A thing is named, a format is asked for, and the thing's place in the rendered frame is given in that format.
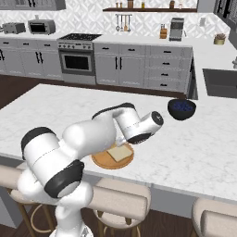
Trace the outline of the slice of white bread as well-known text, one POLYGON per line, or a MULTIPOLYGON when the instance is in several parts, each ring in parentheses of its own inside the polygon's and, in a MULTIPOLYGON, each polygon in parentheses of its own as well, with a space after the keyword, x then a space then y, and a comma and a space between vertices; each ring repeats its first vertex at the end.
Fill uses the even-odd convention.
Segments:
POLYGON ((122 159, 124 159, 132 154, 132 151, 126 145, 122 145, 120 147, 117 147, 117 146, 113 147, 111 149, 108 149, 107 152, 111 155, 111 157, 116 162, 119 162, 122 159))

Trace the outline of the round wooden plate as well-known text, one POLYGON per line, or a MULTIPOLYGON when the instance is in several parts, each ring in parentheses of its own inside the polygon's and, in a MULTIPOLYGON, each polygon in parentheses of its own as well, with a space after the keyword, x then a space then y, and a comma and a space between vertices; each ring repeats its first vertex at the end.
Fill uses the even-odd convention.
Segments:
POLYGON ((126 167, 132 162, 134 157, 134 151, 128 143, 123 144, 122 147, 127 148, 129 152, 120 161, 117 161, 112 155, 108 153, 108 151, 92 155, 92 160, 97 166, 101 168, 119 169, 126 167))

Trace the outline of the silver toaster oven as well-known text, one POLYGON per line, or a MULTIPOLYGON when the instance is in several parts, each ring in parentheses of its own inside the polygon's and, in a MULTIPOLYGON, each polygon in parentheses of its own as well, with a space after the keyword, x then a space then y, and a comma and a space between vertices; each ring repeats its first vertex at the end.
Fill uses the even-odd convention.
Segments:
POLYGON ((31 34, 52 34, 56 32, 56 24, 52 19, 32 19, 28 21, 31 34))

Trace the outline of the silver toaster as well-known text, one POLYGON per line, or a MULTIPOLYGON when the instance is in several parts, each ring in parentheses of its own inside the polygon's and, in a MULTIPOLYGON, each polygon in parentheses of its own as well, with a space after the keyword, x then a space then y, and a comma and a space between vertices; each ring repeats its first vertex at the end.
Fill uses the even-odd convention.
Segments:
POLYGON ((26 31, 23 22, 8 22, 3 25, 4 34, 19 34, 26 31))

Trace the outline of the beige padded bar stool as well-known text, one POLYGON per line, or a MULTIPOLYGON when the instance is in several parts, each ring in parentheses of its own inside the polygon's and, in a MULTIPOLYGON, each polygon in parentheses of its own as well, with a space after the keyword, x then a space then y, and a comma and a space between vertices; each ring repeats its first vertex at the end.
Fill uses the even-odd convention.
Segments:
POLYGON ((94 186, 94 197, 89 207, 98 220, 99 237, 110 230, 130 230, 131 237, 141 237, 141 223, 151 206, 151 192, 146 186, 125 181, 101 179, 94 186))
POLYGON ((198 198, 192 223, 190 237, 237 237, 237 205, 198 198))
POLYGON ((17 203, 20 214, 23 217, 31 237, 37 237, 36 233, 51 233, 55 229, 55 225, 48 205, 42 205, 35 201, 26 201, 18 191, 17 182, 21 172, 22 169, 0 165, 0 186, 5 187, 9 196, 17 203), (36 206, 31 216, 28 215, 25 206, 36 206), (48 230, 38 230, 33 224, 34 214, 40 207, 44 210, 44 214, 49 225, 48 230))

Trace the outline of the dark bowl of blueberries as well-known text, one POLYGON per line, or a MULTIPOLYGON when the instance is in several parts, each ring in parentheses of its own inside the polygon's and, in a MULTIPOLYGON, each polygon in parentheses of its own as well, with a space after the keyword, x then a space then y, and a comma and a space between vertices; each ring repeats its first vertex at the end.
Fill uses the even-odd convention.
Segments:
POLYGON ((176 120, 186 120, 193 116, 196 104, 188 99, 171 99, 168 101, 168 112, 176 120))

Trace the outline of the grey base cupboards with drawers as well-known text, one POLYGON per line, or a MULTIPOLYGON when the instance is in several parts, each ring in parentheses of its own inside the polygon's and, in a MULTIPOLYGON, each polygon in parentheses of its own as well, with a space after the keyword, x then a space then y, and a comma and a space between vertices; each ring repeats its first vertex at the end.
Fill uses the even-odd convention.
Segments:
POLYGON ((188 92, 191 47, 95 43, 94 52, 98 84, 188 92))

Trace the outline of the stainless steel oven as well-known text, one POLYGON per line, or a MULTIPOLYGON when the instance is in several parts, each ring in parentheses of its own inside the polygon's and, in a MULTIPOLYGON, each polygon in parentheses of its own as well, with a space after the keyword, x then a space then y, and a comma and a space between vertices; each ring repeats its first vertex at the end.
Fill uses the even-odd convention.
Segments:
POLYGON ((57 47, 64 81, 96 85, 92 42, 58 40, 57 47))

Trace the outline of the black gas hob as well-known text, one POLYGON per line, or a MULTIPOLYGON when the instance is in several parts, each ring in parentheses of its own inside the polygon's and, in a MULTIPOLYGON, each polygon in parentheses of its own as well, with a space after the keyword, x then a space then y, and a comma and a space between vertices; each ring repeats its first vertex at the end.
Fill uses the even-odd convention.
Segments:
POLYGON ((58 38, 59 41, 92 41, 102 34, 90 34, 90 33, 70 33, 63 37, 58 38))

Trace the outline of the dark sink basin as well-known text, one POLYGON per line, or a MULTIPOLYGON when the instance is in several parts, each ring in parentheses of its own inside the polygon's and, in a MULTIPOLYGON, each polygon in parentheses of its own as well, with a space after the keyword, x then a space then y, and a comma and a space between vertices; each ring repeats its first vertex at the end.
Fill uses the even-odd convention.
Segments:
POLYGON ((237 98, 237 71, 203 69, 203 74, 209 96, 237 98))

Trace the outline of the wooden knife block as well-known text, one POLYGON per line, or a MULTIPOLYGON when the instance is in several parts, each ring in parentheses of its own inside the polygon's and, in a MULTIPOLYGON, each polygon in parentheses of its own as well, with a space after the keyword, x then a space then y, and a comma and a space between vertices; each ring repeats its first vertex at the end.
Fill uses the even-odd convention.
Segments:
POLYGON ((160 28, 159 38, 166 39, 167 35, 168 35, 168 29, 166 28, 166 26, 164 24, 162 24, 161 28, 160 28))

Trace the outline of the grey base cupboards with doors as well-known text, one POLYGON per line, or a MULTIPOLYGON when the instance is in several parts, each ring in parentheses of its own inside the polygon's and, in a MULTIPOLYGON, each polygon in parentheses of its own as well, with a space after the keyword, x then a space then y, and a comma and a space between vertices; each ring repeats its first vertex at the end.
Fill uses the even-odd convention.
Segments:
POLYGON ((62 81, 56 40, 0 38, 0 74, 62 81))

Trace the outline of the grey coffee machine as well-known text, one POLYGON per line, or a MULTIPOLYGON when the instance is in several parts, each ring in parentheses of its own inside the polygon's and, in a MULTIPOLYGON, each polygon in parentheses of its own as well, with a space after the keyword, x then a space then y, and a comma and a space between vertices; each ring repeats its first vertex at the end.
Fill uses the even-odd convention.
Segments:
POLYGON ((184 18, 172 18, 170 22, 169 39, 180 42, 182 37, 186 37, 184 27, 184 18))

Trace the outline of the small brown basket pot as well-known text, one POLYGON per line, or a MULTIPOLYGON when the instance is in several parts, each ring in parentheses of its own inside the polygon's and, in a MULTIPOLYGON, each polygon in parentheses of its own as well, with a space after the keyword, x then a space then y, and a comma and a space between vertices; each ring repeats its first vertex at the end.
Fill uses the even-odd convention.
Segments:
POLYGON ((226 35, 224 33, 218 33, 214 38, 214 44, 223 45, 225 43, 226 35))

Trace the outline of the dark tall cabinet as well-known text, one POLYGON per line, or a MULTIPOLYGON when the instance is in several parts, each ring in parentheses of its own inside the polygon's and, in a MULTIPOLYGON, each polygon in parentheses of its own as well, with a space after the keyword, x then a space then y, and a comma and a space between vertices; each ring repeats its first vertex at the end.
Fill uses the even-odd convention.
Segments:
POLYGON ((237 0, 216 0, 214 13, 231 28, 229 41, 237 47, 237 0))

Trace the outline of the rail with hanging tools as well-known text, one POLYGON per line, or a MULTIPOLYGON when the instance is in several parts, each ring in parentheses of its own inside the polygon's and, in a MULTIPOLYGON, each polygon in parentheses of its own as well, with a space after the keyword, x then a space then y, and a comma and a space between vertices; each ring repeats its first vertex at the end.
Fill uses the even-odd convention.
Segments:
POLYGON ((132 14, 117 14, 117 25, 116 25, 116 31, 125 31, 130 32, 131 31, 131 17, 132 14))

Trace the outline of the dark wooden wall shelf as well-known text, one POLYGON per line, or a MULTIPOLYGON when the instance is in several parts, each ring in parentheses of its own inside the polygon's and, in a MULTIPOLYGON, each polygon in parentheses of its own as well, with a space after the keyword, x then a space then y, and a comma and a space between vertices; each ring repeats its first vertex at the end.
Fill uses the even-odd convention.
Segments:
POLYGON ((197 13, 197 8, 116 8, 109 7, 103 9, 104 12, 178 12, 178 13, 197 13))

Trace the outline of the grey wall cupboard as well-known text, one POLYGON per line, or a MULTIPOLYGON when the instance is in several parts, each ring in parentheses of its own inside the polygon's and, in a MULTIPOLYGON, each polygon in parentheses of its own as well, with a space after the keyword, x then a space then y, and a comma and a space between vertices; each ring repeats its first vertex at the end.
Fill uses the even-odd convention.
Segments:
POLYGON ((0 10, 57 11, 66 8, 66 0, 0 0, 0 10))

